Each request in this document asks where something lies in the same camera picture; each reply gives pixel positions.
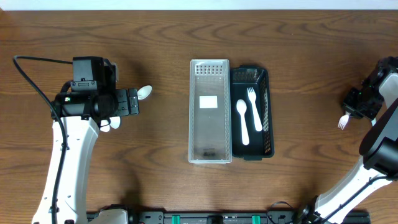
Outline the pink plastic fork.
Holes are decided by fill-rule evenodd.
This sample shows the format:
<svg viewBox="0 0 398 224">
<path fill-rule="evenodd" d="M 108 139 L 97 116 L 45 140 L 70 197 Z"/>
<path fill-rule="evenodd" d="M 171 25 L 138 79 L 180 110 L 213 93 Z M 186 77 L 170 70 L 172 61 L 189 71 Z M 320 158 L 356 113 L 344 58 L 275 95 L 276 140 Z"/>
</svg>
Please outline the pink plastic fork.
<svg viewBox="0 0 398 224">
<path fill-rule="evenodd" d="M 341 130 L 344 130 L 344 128 L 346 127 L 346 125 L 348 124 L 349 121 L 349 117 L 350 117 L 350 113 L 348 111 L 345 112 L 345 115 L 343 115 L 339 122 L 338 122 L 338 128 Z"/>
</svg>

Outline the pink-white plastic spoon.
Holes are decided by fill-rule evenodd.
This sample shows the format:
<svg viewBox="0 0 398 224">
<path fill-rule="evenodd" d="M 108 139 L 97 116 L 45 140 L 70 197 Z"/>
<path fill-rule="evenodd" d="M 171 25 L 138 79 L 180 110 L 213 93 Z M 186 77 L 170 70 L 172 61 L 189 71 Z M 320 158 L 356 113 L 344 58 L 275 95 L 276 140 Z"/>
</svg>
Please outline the pink-white plastic spoon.
<svg viewBox="0 0 398 224">
<path fill-rule="evenodd" d="M 247 106 L 244 100 L 239 99 L 236 103 L 236 109 L 240 115 L 240 120 L 241 120 L 241 139 L 242 139 L 242 144 L 247 146 L 249 144 L 249 134 L 248 134 L 248 129 L 246 126 L 246 118 L 245 118 L 245 113 L 247 110 Z"/>
</svg>

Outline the white plastic fork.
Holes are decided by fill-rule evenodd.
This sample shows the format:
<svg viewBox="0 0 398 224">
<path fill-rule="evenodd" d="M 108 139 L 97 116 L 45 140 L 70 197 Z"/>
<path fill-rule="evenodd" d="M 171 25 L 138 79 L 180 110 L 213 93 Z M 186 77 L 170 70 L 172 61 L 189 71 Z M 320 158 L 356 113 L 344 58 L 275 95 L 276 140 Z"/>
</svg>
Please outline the white plastic fork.
<svg viewBox="0 0 398 224">
<path fill-rule="evenodd" d="M 257 110 L 257 105 L 256 105 L 256 92 L 254 91 L 253 87 L 249 87 L 247 89 L 248 92 L 248 98 L 249 101 L 251 102 L 251 106 L 252 106 L 252 114 L 253 114 L 253 120 L 254 120 L 254 127 L 255 130 L 257 132 L 262 131 L 262 123 L 261 123 L 261 119 Z"/>
</svg>

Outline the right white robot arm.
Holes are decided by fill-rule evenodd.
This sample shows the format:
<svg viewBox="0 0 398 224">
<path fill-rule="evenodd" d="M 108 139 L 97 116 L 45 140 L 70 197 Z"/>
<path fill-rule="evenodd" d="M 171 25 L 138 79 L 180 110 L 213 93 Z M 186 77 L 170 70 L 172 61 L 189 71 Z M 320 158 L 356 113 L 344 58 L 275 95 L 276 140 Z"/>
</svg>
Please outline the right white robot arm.
<svg viewBox="0 0 398 224">
<path fill-rule="evenodd" d="M 359 160 L 332 189 L 314 198 L 296 223 L 342 223 L 377 189 L 397 180 L 397 58 L 380 59 L 360 90 L 343 100 L 344 119 L 367 118 L 372 128 L 359 147 Z"/>
</svg>

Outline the white plastic spoon under arm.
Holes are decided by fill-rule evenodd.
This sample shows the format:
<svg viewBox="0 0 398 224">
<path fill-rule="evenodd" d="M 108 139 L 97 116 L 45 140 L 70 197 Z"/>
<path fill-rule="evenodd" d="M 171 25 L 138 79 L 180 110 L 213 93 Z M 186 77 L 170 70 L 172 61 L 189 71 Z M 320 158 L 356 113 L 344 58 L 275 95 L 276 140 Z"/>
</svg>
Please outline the white plastic spoon under arm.
<svg viewBox="0 0 398 224">
<path fill-rule="evenodd" d="M 152 86 L 151 85 L 146 85 L 142 88 L 140 88 L 137 91 L 137 98 L 138 100 L 144 100 L 146 99 L 152 92 Z"/>
</svg>

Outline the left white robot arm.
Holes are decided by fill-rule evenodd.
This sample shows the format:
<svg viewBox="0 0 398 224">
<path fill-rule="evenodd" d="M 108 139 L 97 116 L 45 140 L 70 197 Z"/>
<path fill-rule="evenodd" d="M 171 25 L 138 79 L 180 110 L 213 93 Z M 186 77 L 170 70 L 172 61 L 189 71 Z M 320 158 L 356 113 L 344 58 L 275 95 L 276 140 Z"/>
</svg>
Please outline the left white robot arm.
<svg viewBox="0 0 398 224">
<path fill-rule="evenodd" d="M 40 205 L 32 223 L 88 223 L 86 187 L 91 155 L 101 131 L 119 128 L 121 118 L 96 123 L 92 118 L 67 116 L 54 122 L 53 150 Z"/>
</svg>

